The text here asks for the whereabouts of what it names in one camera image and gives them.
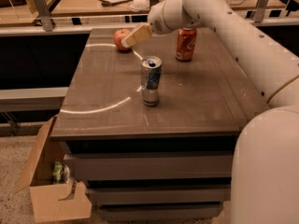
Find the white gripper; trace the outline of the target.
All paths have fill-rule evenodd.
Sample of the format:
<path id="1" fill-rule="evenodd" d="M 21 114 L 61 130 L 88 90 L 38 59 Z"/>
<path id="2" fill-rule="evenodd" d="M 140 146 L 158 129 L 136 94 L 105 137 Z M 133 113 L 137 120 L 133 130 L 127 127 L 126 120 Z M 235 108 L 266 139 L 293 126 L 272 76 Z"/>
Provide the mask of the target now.
<path id="1" fill-rule="evenodd" d="M 183 0 L 163 0 L 152 6 L 148 14 L 148 23 L 137 25 L 132 31 L 123 29 L 121 45 L 130 48 L 135 44 L 157 35 L 170 34 L 180 28 L 192 29 L 200 24 L 183 8 Z"/>

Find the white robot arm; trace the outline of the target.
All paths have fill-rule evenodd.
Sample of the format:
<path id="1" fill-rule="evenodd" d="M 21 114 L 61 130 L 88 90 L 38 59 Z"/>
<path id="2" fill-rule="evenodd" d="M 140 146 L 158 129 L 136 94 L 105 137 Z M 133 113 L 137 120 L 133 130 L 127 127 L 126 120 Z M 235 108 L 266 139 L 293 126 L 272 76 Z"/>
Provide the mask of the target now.
<path id="1" fill-rule="evenodd" d="M 226 0 L 165 0 L 122 43 L 205 26 L 216 33 L 269 104 L 242 130 L 235 145 L 231 224 L 299 224 L 299 58 Z"/>

